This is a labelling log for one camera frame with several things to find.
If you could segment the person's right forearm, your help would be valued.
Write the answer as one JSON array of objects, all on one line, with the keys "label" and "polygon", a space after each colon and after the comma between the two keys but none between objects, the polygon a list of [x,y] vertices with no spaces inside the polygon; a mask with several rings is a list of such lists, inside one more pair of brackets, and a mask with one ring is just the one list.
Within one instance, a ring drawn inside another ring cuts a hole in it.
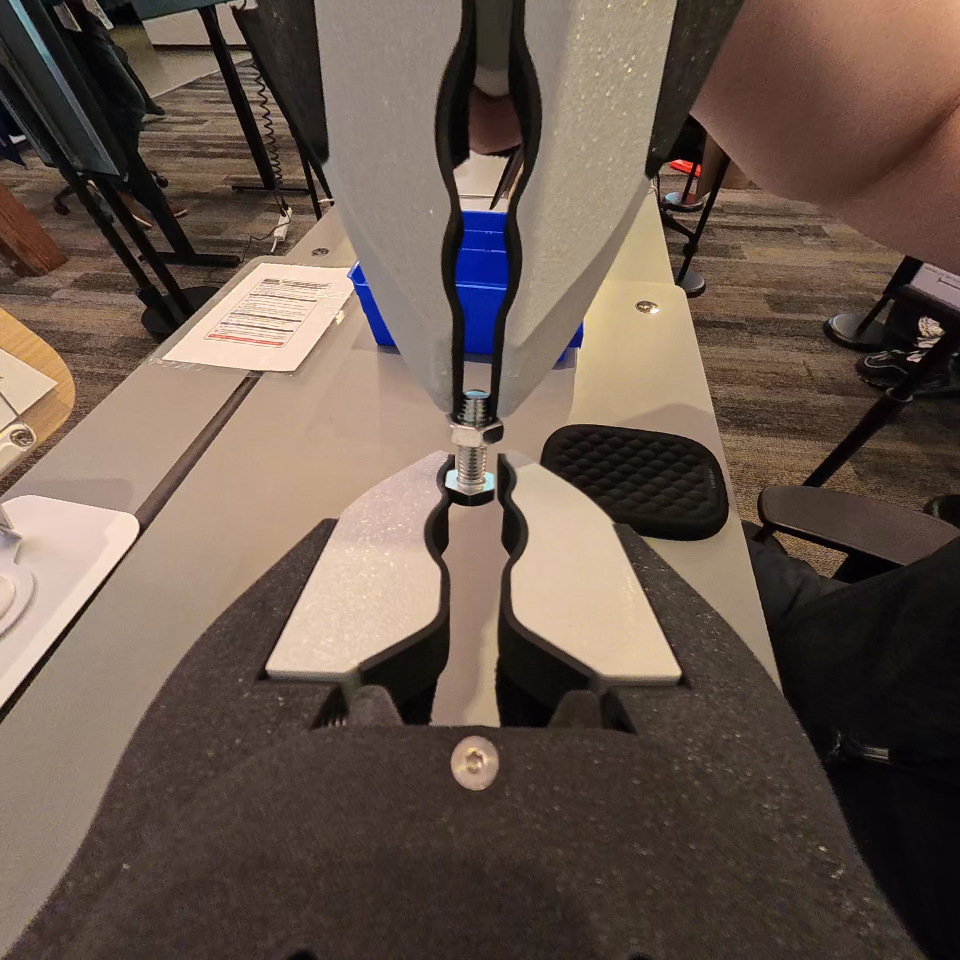
[{"label": "person's right forearm", "polygon": [[958,274],[957,1],[744,2],[691,114],[762,189]]}]

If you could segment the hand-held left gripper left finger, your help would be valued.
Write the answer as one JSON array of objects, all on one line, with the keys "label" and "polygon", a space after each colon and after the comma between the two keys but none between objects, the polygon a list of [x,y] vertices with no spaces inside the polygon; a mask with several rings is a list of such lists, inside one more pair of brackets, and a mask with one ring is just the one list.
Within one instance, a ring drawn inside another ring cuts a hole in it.
[{"label": "hand-held left gripper left finger", "polygon": [[436,681],[449,655],[449,462],[432,452],[343,510],[266,661],[270,679]]}]

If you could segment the rounded wooden board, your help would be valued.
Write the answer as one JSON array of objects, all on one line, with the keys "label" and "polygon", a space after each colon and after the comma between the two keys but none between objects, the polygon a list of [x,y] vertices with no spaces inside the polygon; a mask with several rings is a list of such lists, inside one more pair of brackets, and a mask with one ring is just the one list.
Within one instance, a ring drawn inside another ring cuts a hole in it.
[{"label": "rounded wooden board", "polygon": [[67,423],[76,402],[74,377],[66,362],[42,337],[1,309],[2,355],[9,355],[52,386],[22,412],[2,424],[2,484]]}]

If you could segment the steel hex bolt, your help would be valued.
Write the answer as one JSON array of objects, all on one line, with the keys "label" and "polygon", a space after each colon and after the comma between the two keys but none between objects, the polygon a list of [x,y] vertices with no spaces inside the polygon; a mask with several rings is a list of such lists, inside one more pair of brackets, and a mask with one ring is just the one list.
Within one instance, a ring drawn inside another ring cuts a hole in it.
[{"label": "steel hex bolt", "polygon": [[[491,398],[485,390],[467,390],[458,412],[450,421],[486,426],[500,419],[491,412]],[[479,507],[494,499],[496,480],[487,470],[490,447],[466,449],[455,446],[455,465],[447,471],[443,481],[451,501],[464,507]]]}]

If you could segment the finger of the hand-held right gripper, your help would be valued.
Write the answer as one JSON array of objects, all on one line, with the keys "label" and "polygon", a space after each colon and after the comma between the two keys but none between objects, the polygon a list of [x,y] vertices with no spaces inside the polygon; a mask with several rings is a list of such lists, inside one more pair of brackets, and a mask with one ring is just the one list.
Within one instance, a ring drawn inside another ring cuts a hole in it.
[{"label": "finger of the hand-held right gripper", "polygon": [[539,96],[514,210],[521,269],[497,409],[515,413],[586,317],[649,189],[676,2],[518,3]]},{"label": "finger of the hand-held right gripper", "polygon": [[316,2],[323,169],[390,336],[444,414],[462,393],[463,218],[451,130],[475,61],[475,4]]}]

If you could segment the black stanchion post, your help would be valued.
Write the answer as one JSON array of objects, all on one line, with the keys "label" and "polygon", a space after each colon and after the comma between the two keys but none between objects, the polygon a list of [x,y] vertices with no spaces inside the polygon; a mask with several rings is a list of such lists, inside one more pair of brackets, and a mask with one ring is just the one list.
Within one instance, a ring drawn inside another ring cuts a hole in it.
[{"label": "black stanchion post", "polygon": [[719,161],[713,184],[705,195],[702,208],[699,210],[700,217],[694,227],[685,225],[673,216],[675,212],[680,212],[680,206],[688,206],[686,193],[680,193],[679,203],[671,203],[666,198],[657,200],[661,225],[666,230],[678,234],[684,240],[681,251],[682,259],[678,268],[673,271],[673,277],[675,285],[684,292],[688,299],[695,299],[706,292],[707,282],[702,273],[693,269],[692,262],[699,251],[703,234],[714,211],[716,200],[730,164],[730,157],[724,150],[719,150]]},{"label": "black stanchion post", "polygon": [[842,313],[826,319],[822,334],[835,345],[860,354],[882,348],[886,322],[896,310],[897,291],[913,279],[921,266],[917,258],[906,256],[894,270],[879,300],[865,314]]}]

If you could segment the black office chair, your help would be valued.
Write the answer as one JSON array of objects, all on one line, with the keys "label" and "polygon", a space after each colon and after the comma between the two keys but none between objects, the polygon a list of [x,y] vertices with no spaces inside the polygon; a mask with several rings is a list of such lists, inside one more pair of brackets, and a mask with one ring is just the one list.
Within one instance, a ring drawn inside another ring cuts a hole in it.
[{"label": "black office chair", "polygon": [[833,578],[845,584],[901,569],[956,541],[958,528],[918,510],[815,486],[767,486],[757,500],[761,531],[844,555]]}]

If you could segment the blue plastic bin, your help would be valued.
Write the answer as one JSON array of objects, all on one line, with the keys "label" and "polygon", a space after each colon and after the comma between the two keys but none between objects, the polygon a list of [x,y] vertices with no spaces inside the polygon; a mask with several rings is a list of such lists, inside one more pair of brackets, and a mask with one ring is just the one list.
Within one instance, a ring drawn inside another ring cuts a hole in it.
[{"label": "blue plastic bin", "polygon": [[[508,281],[504,241],[507,214],[489,210],[463,210],[463,234],[455,282],[464,314],[466,354],[491,356],[495,323]],[[348,271],[354,291],[379,347],[394,348],[395,341],[377,306],[359,262]]]}]

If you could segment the black textured wrist pad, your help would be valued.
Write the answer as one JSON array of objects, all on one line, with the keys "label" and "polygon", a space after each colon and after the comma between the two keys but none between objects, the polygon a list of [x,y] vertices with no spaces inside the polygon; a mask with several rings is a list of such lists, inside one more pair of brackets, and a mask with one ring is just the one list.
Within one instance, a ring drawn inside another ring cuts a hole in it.
[{"label": "black textured wrist pad", "polygon": [[695,439],[601,424],[551,434],[540,464],[610,519],[643,537],[698,542],[726,525],[727,484],[714,453]]}]

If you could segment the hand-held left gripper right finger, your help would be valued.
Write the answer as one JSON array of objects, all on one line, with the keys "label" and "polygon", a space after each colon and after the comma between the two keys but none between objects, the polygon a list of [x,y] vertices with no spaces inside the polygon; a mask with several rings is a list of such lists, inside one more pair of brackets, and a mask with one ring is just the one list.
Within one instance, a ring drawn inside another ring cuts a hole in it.
[{"label": "hand-held left gripper right finger", "polygon": [[614,522],[525,455],[498,456],[500,664],[527,690],[674,687],[681,667]]}]

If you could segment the colour printed instruction sheet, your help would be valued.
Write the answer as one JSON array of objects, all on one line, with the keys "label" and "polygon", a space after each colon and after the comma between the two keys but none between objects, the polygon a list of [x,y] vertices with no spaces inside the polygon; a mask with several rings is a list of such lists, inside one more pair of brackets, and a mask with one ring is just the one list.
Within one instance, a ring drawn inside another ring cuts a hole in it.
[{"label": "colour printed instruction sheet", "polygon": [[25,453],[36,443],[23,416],[53,392],[56,381],[1,350],[1,450],[3,456]]}]

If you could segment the paper sheet in plastic sleeve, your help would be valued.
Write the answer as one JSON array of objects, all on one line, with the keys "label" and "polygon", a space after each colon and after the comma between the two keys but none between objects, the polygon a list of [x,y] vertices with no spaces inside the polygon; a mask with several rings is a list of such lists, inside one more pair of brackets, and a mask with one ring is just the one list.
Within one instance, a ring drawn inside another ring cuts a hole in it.
[{"label": "paper sheet in plastic sleeve", "polygon": [[258,263],[160,360],[293,374],[342,320],[353,293],[345,267]]}]

